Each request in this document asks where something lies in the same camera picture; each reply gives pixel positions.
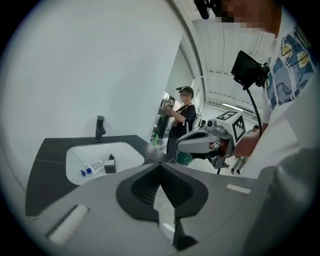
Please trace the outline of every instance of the black countertop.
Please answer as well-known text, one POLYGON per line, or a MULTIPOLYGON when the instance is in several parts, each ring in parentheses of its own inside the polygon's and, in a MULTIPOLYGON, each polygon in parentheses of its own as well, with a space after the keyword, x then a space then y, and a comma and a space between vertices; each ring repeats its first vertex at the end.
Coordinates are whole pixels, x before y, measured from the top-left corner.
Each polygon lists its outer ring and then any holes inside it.
MULTIPOLYGON (((131 145, 144 157, 144 165, 168 161, 164 153, 137 135, 103 137, 102 143, 114 142, 131 145)), ((39 215, 46 207, 78 187, 71 183, 66 175, 67 151, 75 146, 93 144, 94 137, 44 139, 33 162, 26 188, 27 216, 39 215)))

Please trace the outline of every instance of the white ceiling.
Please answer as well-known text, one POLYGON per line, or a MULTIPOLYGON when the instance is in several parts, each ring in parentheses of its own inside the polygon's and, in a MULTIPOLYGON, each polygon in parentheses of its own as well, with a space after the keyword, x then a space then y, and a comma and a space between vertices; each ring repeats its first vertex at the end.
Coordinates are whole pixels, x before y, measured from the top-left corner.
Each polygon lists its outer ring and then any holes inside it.
MULTIPOLYGON (((194 0, 173 0, 191 31, 198 51, 204 78, 206 104, 220 107, 229 103, 254 112, 251 100, 242 86, 233 80, 231 70, 240 50, 257 62, 266 62, 270 55, 272 34, 244 28, 240 24, 219 22, 210 10, 210 18, 201 18, 194 0)), ((254 101, 261 110, 262 89, 250 87, 254 101)))

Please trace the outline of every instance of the black faucet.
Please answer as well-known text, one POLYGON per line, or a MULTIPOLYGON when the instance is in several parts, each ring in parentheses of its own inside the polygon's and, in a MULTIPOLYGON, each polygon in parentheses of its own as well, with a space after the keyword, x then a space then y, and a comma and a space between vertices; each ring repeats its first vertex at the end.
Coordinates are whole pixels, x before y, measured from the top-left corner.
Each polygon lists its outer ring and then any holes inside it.
POLYGON ((95 143, 102 142, 102 135, 106 134, 106 130, 104 128, 104 120, 105 118, 102 115, 98 115, 96 118, 96 126, 95 126, 95 143))

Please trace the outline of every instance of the white sink basin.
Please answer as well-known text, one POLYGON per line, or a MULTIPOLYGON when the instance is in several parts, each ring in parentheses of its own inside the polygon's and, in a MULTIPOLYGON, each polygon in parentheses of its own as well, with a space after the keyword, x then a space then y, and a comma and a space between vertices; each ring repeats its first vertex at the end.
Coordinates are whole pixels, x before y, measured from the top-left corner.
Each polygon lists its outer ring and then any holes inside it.
POLYGON ((96 175, 86 174, 84 177, 80 172, 80 170, 85 171, 89 164, 108 160, 110 154, 114 156, 116 172, 141 166, 145 162, 140 153, 124 142, 75 146, 66 152, 66 177, 73 184, 82 185, 90 180, 112 175, 112 173, 100 172, 96 175))

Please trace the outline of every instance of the black cap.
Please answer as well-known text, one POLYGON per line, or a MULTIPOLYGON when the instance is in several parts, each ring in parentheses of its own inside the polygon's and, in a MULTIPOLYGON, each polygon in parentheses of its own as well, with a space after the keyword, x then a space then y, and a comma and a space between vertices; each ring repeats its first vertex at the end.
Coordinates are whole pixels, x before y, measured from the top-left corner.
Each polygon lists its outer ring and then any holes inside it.
POLYGON ((186 91, 186 92, 190 93, 190 94, 191 94, 191 99, 194 98, 194 90, 193 90, 190 86, 184 87, 184 88, 180 91, 180 93, 183 92, 183 91, 186 91))

